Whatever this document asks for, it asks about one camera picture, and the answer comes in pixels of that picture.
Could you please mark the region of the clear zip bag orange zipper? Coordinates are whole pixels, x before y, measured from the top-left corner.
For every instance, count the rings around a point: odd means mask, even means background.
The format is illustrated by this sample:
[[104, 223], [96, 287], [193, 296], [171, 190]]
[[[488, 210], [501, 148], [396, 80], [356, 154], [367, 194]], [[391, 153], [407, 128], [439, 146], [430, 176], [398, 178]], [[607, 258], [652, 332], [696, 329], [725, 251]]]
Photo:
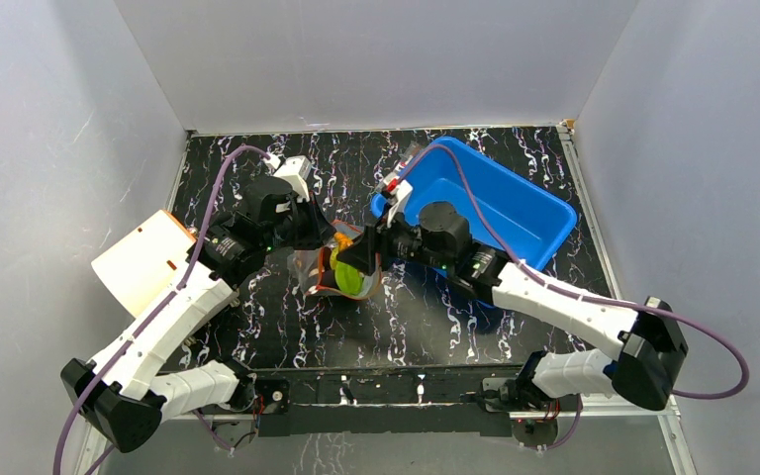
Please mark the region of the clear zip bag orange zipper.
[[[363, 227], [336, 220], [333, 222], [334, 233], [340, 232], [354, 241], [363, 231]], [[382, 270], [377, 267], [372, 274], [362, 273], [365, 277], [362, 292], [355, 297], [347, 296], [338, 290], [334, 281], [333, 269], [339, 263], [337, 258], [341, 251], [334, 237], [329, 238], [320, 247], [311, 250], [294, 250], [288, 257], [287, 266], [290, 275], [297, 279], [299, 289], [306, 297], [334, 296], [355, 301], [369, 299], [382, 282]]]

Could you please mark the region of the orange toy food piece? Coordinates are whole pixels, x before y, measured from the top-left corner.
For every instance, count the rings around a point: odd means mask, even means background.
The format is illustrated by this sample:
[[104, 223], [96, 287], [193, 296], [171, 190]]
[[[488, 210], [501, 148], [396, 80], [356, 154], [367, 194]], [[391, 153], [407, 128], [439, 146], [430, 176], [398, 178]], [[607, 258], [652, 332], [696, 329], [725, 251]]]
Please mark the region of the orange toy food piece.
[[352, 239], [344, 233], [336, 232], [333, 237], [338, 248], [345, 249], [353, 245]]

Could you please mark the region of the blue plastic bin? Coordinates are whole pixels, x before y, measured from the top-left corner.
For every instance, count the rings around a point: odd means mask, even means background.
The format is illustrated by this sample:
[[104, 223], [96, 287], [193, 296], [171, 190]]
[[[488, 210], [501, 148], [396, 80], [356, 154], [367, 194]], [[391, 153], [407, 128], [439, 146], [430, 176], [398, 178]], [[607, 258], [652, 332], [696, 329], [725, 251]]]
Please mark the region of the blue plastic bin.
[[[440, 137], [418, 163], [398, 178], [413, 187], [403, 215], [415, 225], [427, 204], [446, 201], [464, 216], [472, 238], [495, 248], [509, 246], [525, 263], [543, 269], [577, 224], [566, 201], [509, 170], [458, 139]], [[371, 199], [375, 219], [388, 206], [378, 189]]]

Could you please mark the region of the green toy leaf vegetable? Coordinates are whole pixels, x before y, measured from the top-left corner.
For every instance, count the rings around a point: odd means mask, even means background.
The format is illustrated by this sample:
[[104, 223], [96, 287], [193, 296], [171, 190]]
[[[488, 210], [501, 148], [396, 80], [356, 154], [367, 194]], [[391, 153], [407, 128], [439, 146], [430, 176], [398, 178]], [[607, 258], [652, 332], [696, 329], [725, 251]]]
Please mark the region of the green toy leaf vegetable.
[[365, 277], [358, 269], [340, 262], [333, 272], [335, 284], [343, 294], [355, 297], [362, 292]]

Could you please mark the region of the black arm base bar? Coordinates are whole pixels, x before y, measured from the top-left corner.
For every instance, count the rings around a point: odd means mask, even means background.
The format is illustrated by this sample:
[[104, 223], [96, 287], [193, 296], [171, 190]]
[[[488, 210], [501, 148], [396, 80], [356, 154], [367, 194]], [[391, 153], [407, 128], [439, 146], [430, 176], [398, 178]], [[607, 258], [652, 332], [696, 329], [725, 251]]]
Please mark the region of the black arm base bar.
[[268, 368], [246, 396], [264, 437], [468, 432], [549, 443], [577, 398], [547, 401], [521, 373], [517, 364]]

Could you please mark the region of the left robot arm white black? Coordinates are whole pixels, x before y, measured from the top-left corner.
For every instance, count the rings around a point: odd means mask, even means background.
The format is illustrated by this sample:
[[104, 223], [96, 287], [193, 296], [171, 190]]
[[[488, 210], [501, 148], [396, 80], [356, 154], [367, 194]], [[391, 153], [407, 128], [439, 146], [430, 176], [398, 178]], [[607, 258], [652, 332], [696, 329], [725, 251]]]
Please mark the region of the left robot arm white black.
[[296, 173], [253, 180], [237, 211], [211, 217], [197, 234], [169, 212], [155, 212], [93, 261], [133, 320], [91, 358], [62, 368], [71, 416], [130, 452], [181, 414], [210, 405], [250, 408], [254, 377], [237, 363], [217, 360], [172, 374], [162, 367], [270, 253], [318, 247], [332, 235], [308, 180]]

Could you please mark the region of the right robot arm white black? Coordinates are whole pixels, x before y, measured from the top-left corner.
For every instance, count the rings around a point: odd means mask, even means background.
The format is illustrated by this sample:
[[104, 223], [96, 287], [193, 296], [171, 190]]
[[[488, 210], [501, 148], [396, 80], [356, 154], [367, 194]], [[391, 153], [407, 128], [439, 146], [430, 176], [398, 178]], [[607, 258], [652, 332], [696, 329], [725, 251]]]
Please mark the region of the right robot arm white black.
[[534, 352], [515, 379], [483, 391], [482, 403], [497, 411], [541, 410], [579, 394], [618, 395], [660, 411], [688, 354], [667, 305], [612, 301], [514, 262], [506, 251], [475, 239], [468, 221], [448, 202], [426, 206], [415, 226], [396, 216], [366, 227], [337, 260], [365, 275], [391, 260], [442, 270], [463, 296], [531, 316], [591, 346], [563, 354]]

